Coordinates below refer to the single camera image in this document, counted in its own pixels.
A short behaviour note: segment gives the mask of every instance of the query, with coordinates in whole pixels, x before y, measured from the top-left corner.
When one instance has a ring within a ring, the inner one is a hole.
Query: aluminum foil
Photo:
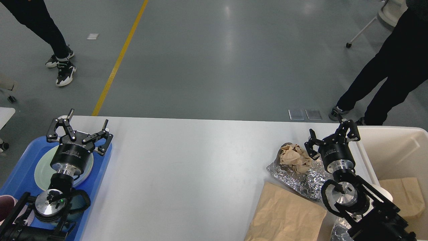
[[[344,218],[336,218],[333,230],[331,231],[330,241],[353,241],[347,232],[350,228],[351,226]]]
[[[322,201],[321,187],[327,179],[333,176],[324,170],[321,160],[312,162],[312,166],[306,173],[297,174],[288,165],[279,166],[277,160],[266,167],[267,171],[277,180],[291,187],[304,197],[315,201]]]

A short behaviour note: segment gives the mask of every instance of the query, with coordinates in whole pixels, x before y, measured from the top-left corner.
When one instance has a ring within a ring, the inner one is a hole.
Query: black and white sneaker
[[[67,45],[68,49],[68,58],[71,58],[74,56],[74,51],[70,49],[70,47]],[[52,55],[51,58],[45,63],[46,67],[48,68],[54,68],[58,64],[58,60],[56,59],[55,55]]]
[[[355,124],[357,124],[357,126],[367,126],[366,122],[364,121],[364,117],[358,119]]]
[[[58,62],[58,77],[56,79],[57,86],[68,85],[73,81],[73,73],[76,72],[76,66],[72,62]]]
[[[342,118],[342,115],[344,114],[348,114],[349,111],[344,111],[339,109],[339,107],[335,106],[333,107],[333,109],[331,110],[330,114],[328,115],[328,117],[330,118],[330,120],[332,121],[340,121],[340,119]]]

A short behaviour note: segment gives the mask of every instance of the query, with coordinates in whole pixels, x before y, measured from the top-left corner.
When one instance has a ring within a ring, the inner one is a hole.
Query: white bin
[[[361,141],[373,166],[372,181],[418,178],[425,204],[428,203],[428,133],[414,127],[359,127]],[[418,219],[407,219],[408,232],[428,240],[428,210]]]

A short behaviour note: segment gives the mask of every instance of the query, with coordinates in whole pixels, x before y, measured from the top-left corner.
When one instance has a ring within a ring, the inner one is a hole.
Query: light green plate
[[[40,158],[34,171],[34,181],[36,181],[37,186],[40,187],[40,189],[42,189],[43,191],[46,191],[48,189],[49,185],[51,184],[51,177],[54,173],[56,173],[56,171],[53,170],[51,167],[51,161],[57,149],[58,146],[46,152]],[[81,184],[89,176],[92,170],[92,166],[94,166],[94,155],[91,153],[85,171],[82,175],[80,175],[77,180],[74,181],[74,187],[79,186],[79,184]]]

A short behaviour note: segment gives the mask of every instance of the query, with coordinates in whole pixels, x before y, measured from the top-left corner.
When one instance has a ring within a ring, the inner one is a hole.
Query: black pants
[[[362,69],[337,106],[352,110],[357,101],[387,78],[364,114],[367,125],[382,125],[388,112],[428,79],[427,45],[428,23],[407,10],[379,53]]]
[[[57,58],[68,57],[64,37],[55,25],[43,0],[0,0],[13,16],[50,44]]]

